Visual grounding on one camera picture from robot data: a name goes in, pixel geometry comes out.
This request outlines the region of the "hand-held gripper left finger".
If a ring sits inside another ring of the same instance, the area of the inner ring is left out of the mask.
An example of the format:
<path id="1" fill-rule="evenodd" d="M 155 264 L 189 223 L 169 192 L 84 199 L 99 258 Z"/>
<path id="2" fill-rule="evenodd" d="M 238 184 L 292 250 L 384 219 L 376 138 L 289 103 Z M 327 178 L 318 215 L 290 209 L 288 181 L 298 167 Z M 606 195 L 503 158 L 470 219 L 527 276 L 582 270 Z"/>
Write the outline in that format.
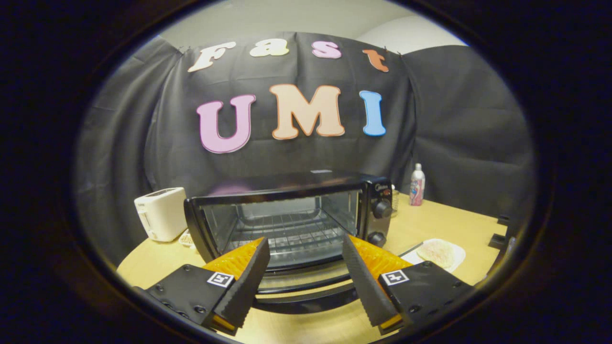
<path id="1" fill-rule="evenodd" d="M 184 264 L 151 287 L 135 291 L 175 319 L 235 335 L 269 261 L 268 239 L 260 237 L 201 268 Z"/>

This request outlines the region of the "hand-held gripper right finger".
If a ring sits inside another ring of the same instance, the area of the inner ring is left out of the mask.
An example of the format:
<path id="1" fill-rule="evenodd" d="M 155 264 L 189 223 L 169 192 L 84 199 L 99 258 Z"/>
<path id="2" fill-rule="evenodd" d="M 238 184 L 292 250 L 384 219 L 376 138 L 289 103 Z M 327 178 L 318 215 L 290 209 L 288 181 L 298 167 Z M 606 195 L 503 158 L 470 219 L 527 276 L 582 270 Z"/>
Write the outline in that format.
<path id="1" fill-rule="evenodd" d="M 474 294 L 431 261 L 411 264 L 352 235 L 343 236 L 342 256 L 371 325 L 382 334 L 426 326 Z"/>

